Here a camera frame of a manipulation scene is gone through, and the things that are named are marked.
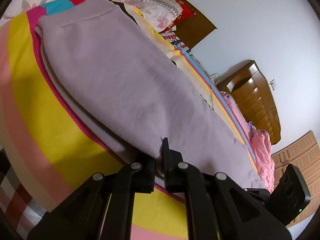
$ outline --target white wall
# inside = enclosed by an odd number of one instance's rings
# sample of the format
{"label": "white wall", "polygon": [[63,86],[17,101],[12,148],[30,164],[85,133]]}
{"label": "white wall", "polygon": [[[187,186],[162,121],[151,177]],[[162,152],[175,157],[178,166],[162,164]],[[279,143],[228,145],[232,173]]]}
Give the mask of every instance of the white wall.
{"label": "white wall", "polygon": [[313,218],[313,215],[314,214],[312,214],[310,217],[306,218],[305,220],[302,220],[300,223],[295,224],[294,226],[288,228],[288,230],[292,236],[292,240],[295,240],[301,234],[301,232],[305,229],[307,224]]}
{"label": "white wall", "polygon": [[254,59],[276,80],[282,139],[274,152],[309,130],[320,142],[320,21],[307,0],[188,1],[217,27],[192,50],[209,73],[226,77]]}

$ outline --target blue stripe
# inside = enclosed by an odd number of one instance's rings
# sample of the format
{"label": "blue stripe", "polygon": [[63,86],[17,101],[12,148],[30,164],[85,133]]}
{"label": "blue stripe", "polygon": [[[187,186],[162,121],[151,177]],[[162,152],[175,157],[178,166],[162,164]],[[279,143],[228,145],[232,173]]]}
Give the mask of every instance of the blue stripe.
{"label": "blue stripe", "polygon": [[238,122],[238,119],[235,117],[235,115],[233,114],[232,110],[230,109],[230,107],[228,106],[227,102],[223,99],[222,95],[220,94],[219,90],[216,88],[216,86],[213,85],[212,81],[210,80],[210,78],[204,73],[204,71],[200,68],[200,66],[193,60],[193,58],[181,47],[178,46],[174,46],[175,49],[180,50],[183,55],[193,64],[193,66],[199,71],[199,73],[201,74],[201,76],[210,84],[211,86],[211,90],[212,92],[215,94],[216,97],[218,97],[220,99],[220,101],[222,102],[223,106],[225,107],[225,109],[227,110],[227,112],[229,113],[231,119],[233,120],[233,123],[236,125],[236,127],[238,128],[240,135],[242,137],[242,139],[244,140],[245,144],[248,147],[248,150],[250,152],[250,155],[253,159],[254,162],[256,162],[256,157],[251,149],[250,143],[247,140],[247,137],[240,125],[240,123]]}
{"label": "blue stripe", "polygon": [[56,13],[67,11],[74,7],[73,3],[69,0],[55,0],[52,2],[41,5],[47,10],[47,15],[53,15]]}

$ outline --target pink stripe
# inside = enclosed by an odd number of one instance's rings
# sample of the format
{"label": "pink stripe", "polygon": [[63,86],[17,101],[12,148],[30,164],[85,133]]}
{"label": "pink stripe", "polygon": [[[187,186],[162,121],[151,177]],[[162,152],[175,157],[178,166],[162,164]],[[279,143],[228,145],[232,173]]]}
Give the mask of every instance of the pink stripe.
{"label": "pink stripe", "polygon": [[46,9],[44,7],[38,6],[35,7],[27,12],[29,25],[30,25],[30,32],[33,40],[33,50],[35,54],[35,58],[37,60],[39,69],[46,80],[48,86],[50,87],[51,91],[56,96],[57,100],[60,102],[60,104],[63,106],[63,108],[67,111],[67,113],[70,115],[72,120],[76,123],[76,125],[80,128],[80,130],[91,140],[98,143],[100,146],[102,146],[105,150],[107,150],[116,160],[118,160],[122,165],[125,165],[126,163],[118,156],[116,155],[95,133],[93,133],[89,127],[73,112],[73,110],[70,108],[68,103],[63,99],[63,97],[60,95],[54,84],[52,83],[47,70],[44,67],[44,62],[41,56],[41,40],[40,37],[35,32],[35,27],[38,25],[38,19],[46,15]]}
{"label": "pink stripe", "polygon": [[131,227],[131,238],[130,240],[142,240],[142,239],[152,239],[152,240],[183,240],[186,238],[162,235],[157,232],[149,231],[145,228],[138,227],[132,224]]}
{"label": "pink stripe", "polygon": [[30,135],[15,104],[7,48],[9,29],[10,22],[4,26],[4,34],[0,43],[0,94],[3,100],[4,117],[8,132],[21,158],[35,179],[57,203],[60,203],[72,193],[73,189],[45,158]]}

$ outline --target screw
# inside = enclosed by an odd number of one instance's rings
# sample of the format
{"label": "screw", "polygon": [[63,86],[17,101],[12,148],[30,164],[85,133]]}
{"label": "screw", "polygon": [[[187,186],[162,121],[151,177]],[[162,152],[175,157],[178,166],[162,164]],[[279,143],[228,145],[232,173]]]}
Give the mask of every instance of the screw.
{"label": "screw", "polygon": [[223,173],[223,172],[218,172],[218,173],[216,174],[216,177],[217,177],[217,179],[219,179],[219,180],[225,180],[225,179],[227,178],[227,175],[226,175],[225,173]]}
{"label": "screw", "polygon": [[131,168],[134,170],[140,169],[141,164],[140,163],[131,163]]}
{"label": "screw", "polygon": [[186,168],[188,168],[188,163],[184,163],[184,162],[181,162],[181,163],[178,163],[178,167],[180,168],[180,169],[186,169]]}
{"label": "screw", "polygon": [[95,174],[93,174],[92,178],[95,181],[102,180],[103,175],[101,173],[95,173]]}

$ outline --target red pillow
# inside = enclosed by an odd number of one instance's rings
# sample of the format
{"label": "red pillow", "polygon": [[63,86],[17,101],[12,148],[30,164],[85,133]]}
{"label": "red pillow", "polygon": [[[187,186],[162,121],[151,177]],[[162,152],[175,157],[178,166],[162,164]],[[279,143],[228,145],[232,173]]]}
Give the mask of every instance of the red pillow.
{"label": "red pillow", "polygon": [[193,15],[196,15],[195,12],[193,12],[193,10],[191,10],[184,2],[180,1],[180,0],[175,0],[182,8],[182,13],[173,21],[173,23],[171,23],[167,28],[165,28],[161,33],[164,33],[166,31],[168,31],[169,29],[171,29],[173,26],[175,26],[177,24],[178,21],[185,19],[185,18],[190,18]]}

